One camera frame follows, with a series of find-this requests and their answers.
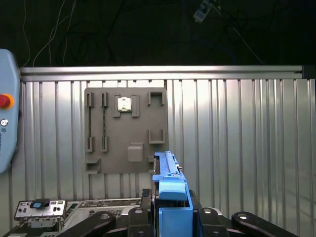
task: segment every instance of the screw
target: screw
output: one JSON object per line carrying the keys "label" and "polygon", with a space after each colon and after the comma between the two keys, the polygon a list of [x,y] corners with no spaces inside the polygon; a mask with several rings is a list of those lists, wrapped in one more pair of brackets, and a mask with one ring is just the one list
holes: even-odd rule
{"label": "screw", "polygon": [[1,122],[0,122],[2,127],[6,127],[8,125],[8,123],[9,123],[9,121],[6,120],[6,119],[2,119]]}
{"label": "screw", "polygon": [[246,214],[238,214],[238,217],[242,220],[246,220],[247,219],[247,215]]}
{"label": "screw", "polygon": [[142,209],[136,209],[136,210],[135,210],[135,213],[137,213],[137,214],[142,213],[142,212],[143,212]]}
{"label": "screw", "polygon": [[206,208],[206,209],[204,209],[203,211],[204,211],[204,213],[206,213],[206,214],[210,214],[210,213],[212,212],[212,210],[209,209],[209,208]]}
{"label": "screw", "polygon": [[101,215],[101,219],[103,219],[103,220],[106,220],[106,219],[109,219],[109,215],[108,214],[103,214],[103,215]]}

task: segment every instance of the red button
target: red button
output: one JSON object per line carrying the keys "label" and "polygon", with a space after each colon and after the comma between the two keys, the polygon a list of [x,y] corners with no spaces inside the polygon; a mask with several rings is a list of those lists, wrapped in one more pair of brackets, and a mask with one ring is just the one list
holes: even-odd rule
{"label": "red button", "polygon": [[0,94],[0,108],[6,108],[10,105],[10,98]]}

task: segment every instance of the blue connector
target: blue connector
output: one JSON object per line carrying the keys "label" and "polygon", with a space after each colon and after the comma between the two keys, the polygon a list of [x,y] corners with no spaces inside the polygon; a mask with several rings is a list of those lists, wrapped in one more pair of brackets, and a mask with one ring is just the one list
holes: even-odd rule
{"label": "blue connector", "polygon": [[160,161],[160,174],[153,176],[153,181],[159,182],[159,199],[186,203],[185,207],[159,208],[159,236],[192,237],[193,205],[187,180],[170,151],[155,156]]}

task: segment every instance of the gray mounting board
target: gray mounting board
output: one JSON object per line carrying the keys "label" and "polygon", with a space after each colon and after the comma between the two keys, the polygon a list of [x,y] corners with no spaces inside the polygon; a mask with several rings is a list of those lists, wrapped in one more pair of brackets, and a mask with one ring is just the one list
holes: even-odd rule
{"label": "gray mounting board", "polygon": [[87,173],[149,172],[168,150],[164,88],[87,88],[84,100]]}

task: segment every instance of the small metal plate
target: small metal plate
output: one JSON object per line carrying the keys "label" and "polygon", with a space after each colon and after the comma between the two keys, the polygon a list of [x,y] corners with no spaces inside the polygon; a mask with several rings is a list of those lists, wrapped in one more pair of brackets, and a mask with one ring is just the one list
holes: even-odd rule
{"label": "small metal plate", "polygon": [[55,224],[54,221],[32,221],[31,228],[50,228]]}
{"label": "small metal plate", "polygon": [[130,112],[132,111],[132,99],[127,97],[118,98],[118,111]]}
{"label": "small metal plate", "polygon": [[48,207],[43,209],[30,208],[32,201],[21,201],[15,212],[14,219],[19,221],[24,218],[61,217],[66,211],[66,201],[50,201]]}

